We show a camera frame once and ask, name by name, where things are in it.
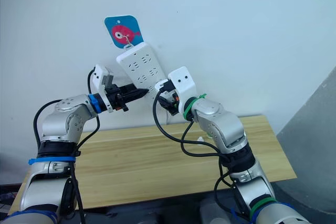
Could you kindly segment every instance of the wooden table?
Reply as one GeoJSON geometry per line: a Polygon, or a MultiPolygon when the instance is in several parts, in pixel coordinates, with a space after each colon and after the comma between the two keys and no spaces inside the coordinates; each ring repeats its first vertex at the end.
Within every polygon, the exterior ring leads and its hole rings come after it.
{"type": "MultiPolygon", "coordinates": [[[[268,179],[296,178],[266,117],[249,116],[241,120],[268,179]]],[[[186,127],[187,124],[171,124],[164,128],[181,137],[186,127]]],[[[196,140],[199,136],[212,142],[197,124],[186,139],[196,140]]],[[[190,152],[212,152],[206,146],[186,146],[190,152]]],[[[211,191],[219,177],[216,157],[186,156],[180,144],[165,138],[156,126],[101,131],[88,140],[81,151],[76,176],[84,208],[211,191]]],[[[18,210],[25,181],[9,213],[18,210]]]]}

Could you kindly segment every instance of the white wall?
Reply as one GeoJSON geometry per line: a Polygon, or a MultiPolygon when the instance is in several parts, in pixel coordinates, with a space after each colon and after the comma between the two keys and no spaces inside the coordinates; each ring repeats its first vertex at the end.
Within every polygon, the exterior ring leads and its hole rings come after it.
{"type": "MultiPolygon", "coordinates": [[[[200,93],[239,115],[267,115],[276,133],[336,63],[334,0],[1,0],[0,9],[0,184],[21,182],[36,155],[42,104],[86,93],[96,63],[127,81],[108,16],[135,16],[166,72],[186,65],[200,93]]],[[[102,128],[153,124],[145,101],[129,108],[102,114],[102,128]]]]}

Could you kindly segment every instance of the black cable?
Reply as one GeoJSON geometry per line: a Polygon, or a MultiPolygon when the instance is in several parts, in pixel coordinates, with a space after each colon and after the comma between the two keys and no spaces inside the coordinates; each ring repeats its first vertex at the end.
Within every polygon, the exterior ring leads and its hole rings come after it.
{"type": "MultiPolygon", "coordinates": [[[[218,185],[219,183],[229,175],[229,172],[226,172],[225,174],[223,174],[221,177],[219,177],[219,179],[216,181],[216,184],[215,184],[215,188],[214,188],[214,195],[215,195],[215,201],[216,203],[219,205],[220,208],[222,208],[224,211],[226,212],[229,212],[231,214],[231,209],[229,209],[228,207],[224,206],[218,199],[218,195],[217,195],[217,189],[218,189],[218,185]]],[[[235,211],[235,214],[239,217],[241,217],[242,219],[244,220],[247,220],[249,221],[249,219],[244,216],[243,214],[241,214],[240,212],[236,212],[235,211]]]]}
{"type": "MultiPolygon", "coordinates": [[[[88,83],[88,91],[89,91],[89,94],[91,94],[91,84],[90,84],[90,80],[91,80],[91,75],[93,74],[93,72],[95,71],[95,69],[93,68],[89,74],[88,74],[88,78],[87,78],[87,83],[88,83]]],[[[96,129],[91,132],[88,136],[86,136],[77,146],[76,148],[74,149],[74,151],[72,152],[72,155],[73,156],[76,156],[77,152],[79,151],[79,148],[81,148],[81,146],[90,138],[92,137],[93,135],[95,135],[95,133],[97,131],[99,131],[99,128],[100,128],[100,120],[99,120],[99,117],[98,115],[96,116],[96,120],[97,120],[97,127],[96,129]]],[[[83,203],[82,203],[82,199],[80,197],[80,191],[79,191],[79,187],[78,187],[78,182],[76,180],[76,177],[75,177],[75,166],[73,163],[70,163],[70,170],[71,170],[71,180],[72,180],[72,183],[74,185],[74,188],[75,188],[75,192],[76,192],[76,197],[77,197],[77,203],[78,203],[78,210],[79,210],[79,216],[80,216],[80,221],[81,221],[81,224],[85,224],[85,216],[84,216],[84,209],[83,209],[83,203]]]]}
{"type": "MultiPolygon", "coordinates": [[[[193,126],[194,124],[194,121],[191,121],[190,124],[188,125],[188,127],[186,128],[186,130],[184,131],[181,139],[178,139],[178,138],[175,138],[171,135],[169,135],[160,125],[159,121],[158,121],[158,117],[157,117],[157,114],[156,114],[156,104],[158,102],[158,99],[159,99],[159,96],[161,95],[161,93],[163,93],[163,91],[159,91],[154,99],[154,102],[153,102],[153,117],[154,117],[154,121],[155,121],[155,124],[157,126],[157,128],[161,131],[161,133],[168,137],[169,139],[171,140],[174,140],[176,142],[179,142],[181,144],[181,149],[183,151],[183,153],[185,153],[186,155],[188,156],[193,156],[193,157],[207,157],[207,156],[218,156],[218,167],[219,167],[219,173],[220,173],[220,178],[216,181],[216,184],[215,184],[215,188],[214,188],[214,194],[215,194],[215,201],[216,203],[219,205],[219,207],[221,207],[224,211],[227,211],[229,213],[231,213],[231,210],[227,207],[225,207],[221,202],[219,202],[218,200],[218,197],[217,197],[217,189],[218,189],[218,185],[219,183],[222,181],[225,185],[227,185],[228,187],[231,187],[231,184],[228,183],[227,181],[225,181],[225,177],[227,177],[229,175],[230,172],[226,172],[225,174],[223,174],[223,168],[222,168],[222,158],[225,158],[226,160],[227,157],[223,154],[220,153],[219,149],[212,145],[212,144],[209,144],[209,143],[206,143],[206,142],[199,142],[199,141],[187,141],[187,140],[184,140],[185,139],[185,136],[187,135],[188,131],[190,130],[190,128],[193,126]],[[204,154],[196,154],[196,153],[190,153],[188,152],[185,148],[184,148],[184,143],[189,143],[189,144],[204,144],[206,146],[209,146],[211,147],[212,149],[214,149],[217,153],[204,153],[204,154]]],[[[245,217],[244,215],[242,215],[241,213],[239,212],[235,212],[235,214],[245,220],[248,221],[247,217],[245,217]]]]}
{"type": "Polygon", "coordinates": [[[86,222],[85,222],[85,215],[84,215],[84,210],[83,210],[83,203],[82,203],[82,199],[80,197],[78,182],[77,182],[76,176],[75,176],[75,166],[74,166],[73,162],[70,162],[69,164],[70,164],[70,172],[71,172],[71,181],[72,181],[72,184],[75,188],[75,193],[76,193],[76,197],[77,197],[80,222],[81,222],[81,224],[85,224],[86,222]]]}
{"type": "Polygon", "coordinates": [[[71,216],[65,216],[64,219],[65,220],[72,220],[75,217],[75,215],[76,215],[76,212],[73,211],[71,216]]]}
{"type": "MultiPolygon", "coordinates": [[[[89,94],[91,94],[91,84],[90,84],[90,80],[91,80],[91,75],[93,74],[93,72],[95,71],[95,69],[93,68],[89,74],[88,74],[88,90],[89,90],[89,94]]],[[[96,116],[96,120],[97,120],[97,127],[96,129],[91,132],[87,137],[85,137],[77,146],[76,148],[74,149],[72,155],[75,156],[76,153],[78,152],[79,148],[90,138],[92,137],[93,135],[96,134],[97,131],[99,131],[99,128],[100,128],[100,120],[99,120],[99,117],[98,115],[96,116]]]]}
{"type": "MultiPolygon", "coordinates": [[[[223,175],[223,167],[222,167],[222,161],[221,161],[220,158],[221,157],[218,158],[218,167],[219,167],[219,175],[220,175],[220,177],[222,177],[222,175],[223,175]]],[[[232,185],[229,182],[227,182],[225,179],[222,179],[222,182],[225,185],[227,185],[228,187],[230,187],[230,188],[232,187],[232,185]]]]}
{"type": "MultiPolygon", "coordinates": [[[[158,117],[157,117],[157,114],[156,114],[156,104],[158,103],[158,99],[159,99],[159,96],[160,94],[163,93],[163,91],[159,91],[154,99],[154,102],[153,102],[153,117],[154,117],[154,121],[155,121],[155,124],[157,126],[157,128],[161,131],[161,133],[168,137],[169,139],[175,141],[175,142],[178,142],[178,143],[181,143],[182,141],[178,138],[175,138],[173,137],[172,135],[169,135],[160,125],[159,123],[159,120],[158,120],[158,117]]],[[[194,154],[196,155],[197,157],[213,157],[213,156],[217,156],[217,157],[223,157],[223,158],[226,158],[223,154],[220,153],[219,149],[210,144],[210,143],[207,143],[207,142],[200,142],[200,141],[190,141],[190,140],[184,140],[183,141],[184,144],[202,144],[202,145],[206,145],[212,149],[214,149],[216,151],[216,153],[203,153],[203,154],[194,154]]]]}
{"type": "Polygon", "coordinates": [[[51,101],[51,102],[48,102],[48,103],[44,104],[35,114],[34,121],[33,121],[33,128],[34,128],[34,134],[35,134],[36,143],[37,143],[37,149],[39,149],[40,146],[41,146],[40,136],[38,135],[38,130],[37,130],[37,119],[40,116],[41,112],[46,107],[48,107],[49,105],[51,105],[53,103],[60,102],[60,101],[61,100],[55,100],[55,101],[51,101]]]}
{"type": "Polygon", "coordinates": [[[89,74],[88,74],[88,90],[89,90],[89,94],[91,94],[91,85],[90,85],[90,80],[91,80],[91,75],[93,74],[93,72],[95,71],[95,68],[93,68],[89,74]]]}
{"type": "Polygon", "coordinates": [[[73,153],[72,153],[72,155],[73,156],[75,156],[76,155],[76,153],[77,153],[77,151],[79,150],[79,148],[90,138],[90,137],[92,137],[93,135],[95,135],[95,133],[97,132],[97,131],[99,131],[99,128],[100,128],[100,121],[99,121],[99,117],[97,116],[96,117],[96,119],[97,119],[97,127],[96,127],[96,129],[94,130],[94,131],[92,131],[88,136],[86,136],[77,146],[76,146],[76,148],[74,149],[74,151],[73,151],[73,153]]]}

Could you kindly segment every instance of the blue cable tie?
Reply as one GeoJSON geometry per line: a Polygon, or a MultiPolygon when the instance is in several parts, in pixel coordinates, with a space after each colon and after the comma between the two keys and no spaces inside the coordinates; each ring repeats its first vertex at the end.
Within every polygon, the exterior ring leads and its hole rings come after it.
{"type": "Polygon", "coordinates": [[[91,104],[95,107],[97,113],[101,113],[101,109],[100,109],[100,106],[99,106],[99,102],[98,100],[95,98],[95,96],[93,94],[89,94],[88,95],[89,98],[90,98],[90,101],[91,101],[91,104]]]}
{"type": "Polygon", "coordinates": [[[71,161],[71,162],[75,162],[76,158],[75,157],[38,157],[38,158],[31,158],[28,161],[29,165],[32,165],[33,163],[37,163],[37,162],[49,162],[49,161],[71,161]]]}
{"type": "Polygon", "coordinates": [[[230,210],[231,210],[231,214],[233,215],[233,217],[235,217],[235,219],[238,221],[238,223],[243,224],[243,223],[241,222],[241,220],[238,218],[235,209],[234,209],[234,208],[231,208],[230,210]]]}

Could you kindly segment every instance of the pink fish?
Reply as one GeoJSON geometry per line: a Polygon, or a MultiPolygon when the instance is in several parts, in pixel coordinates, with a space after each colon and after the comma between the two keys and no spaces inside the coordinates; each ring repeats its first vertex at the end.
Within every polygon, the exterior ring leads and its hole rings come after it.
{"type": "Polygon", "coordinates": [[[130,28],[122,25],[112,27],[112,36],[114,39],[124,45],[131,43],[136,35],[140,36],[141,34],[139,31],[134,33],[130,28]]]}

